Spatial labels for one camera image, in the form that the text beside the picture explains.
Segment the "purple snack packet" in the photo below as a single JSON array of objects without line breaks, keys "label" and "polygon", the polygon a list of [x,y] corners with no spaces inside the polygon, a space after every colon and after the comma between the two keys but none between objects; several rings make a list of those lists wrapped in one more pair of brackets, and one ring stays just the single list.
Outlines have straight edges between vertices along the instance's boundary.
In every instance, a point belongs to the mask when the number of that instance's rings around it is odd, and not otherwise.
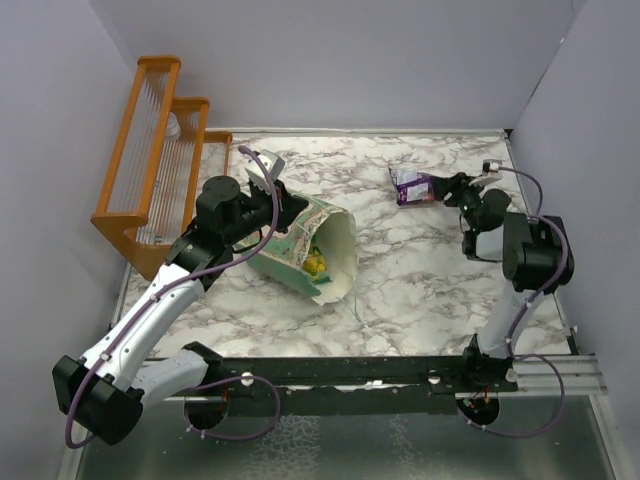
[{"label": "purple snack packet", "polygon": [[389,168],[390,180],[399,206],[433,202],[434,177],[423,172]]}]

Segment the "green paper bag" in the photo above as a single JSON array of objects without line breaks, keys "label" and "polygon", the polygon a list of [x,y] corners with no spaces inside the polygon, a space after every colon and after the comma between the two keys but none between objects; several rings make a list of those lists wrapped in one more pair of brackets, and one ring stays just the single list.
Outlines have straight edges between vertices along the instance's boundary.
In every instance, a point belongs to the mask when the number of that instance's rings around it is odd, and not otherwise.
[{"label": "green paper bag", "polygon": [[256,292],[275,314],[319,315],[344,307],[360,325],[357,307],[358,239],[345,207],[301,194],[306,202],[284,233],[275,233],[256,256],[237,268],[234,282]]}]

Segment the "yellow green snack packet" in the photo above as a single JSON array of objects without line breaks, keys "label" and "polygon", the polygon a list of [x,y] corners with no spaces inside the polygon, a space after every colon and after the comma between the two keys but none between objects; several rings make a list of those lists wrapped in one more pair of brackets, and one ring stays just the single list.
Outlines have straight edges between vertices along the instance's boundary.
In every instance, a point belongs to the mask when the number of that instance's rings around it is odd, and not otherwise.
[{"label": "yellow green snack packet", "polygon": [[326,259],[315,242],[312,242],[308,255],[302,264],[302,270],[310,277],[314,285],[331,282]]}]

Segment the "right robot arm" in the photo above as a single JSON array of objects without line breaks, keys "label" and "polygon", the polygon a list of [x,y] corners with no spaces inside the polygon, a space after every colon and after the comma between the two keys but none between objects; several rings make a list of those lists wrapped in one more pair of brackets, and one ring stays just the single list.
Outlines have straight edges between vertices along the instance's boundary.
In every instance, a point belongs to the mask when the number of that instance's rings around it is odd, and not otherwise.
[{"label": "right robot arm", "polygon": [[459,210],[468,229],[462,252],[472,261],[501,265],[504,286],[492,313],[462,355],[461,383],[481,391],[506,378],[516,344],[543,298],[567,284],[574,260],[557,216],[511,212],[511,197],[485,190],[494,179],[457,173],[432,181],[433,199]]}]

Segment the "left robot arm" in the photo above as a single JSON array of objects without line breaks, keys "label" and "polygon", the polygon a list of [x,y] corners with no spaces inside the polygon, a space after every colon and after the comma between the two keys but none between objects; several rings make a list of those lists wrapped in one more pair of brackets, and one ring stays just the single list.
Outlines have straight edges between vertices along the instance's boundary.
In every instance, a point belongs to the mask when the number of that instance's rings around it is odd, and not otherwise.
[{"label": "left robot arm", "polygon": [[116,327],[79,359],[63,356],[52,376],[58,406],[69,424],[91,439],[115,445],[145,409],[185,390],[206,395],[221,371],[200,347],[148,366],[146,358],[178,317],[227,269],[256,255],[274,233],[285,233],[308,207],[281,181],[243,193],[229,176],[208,179],[196,214],[173,243],[144,293]]}]

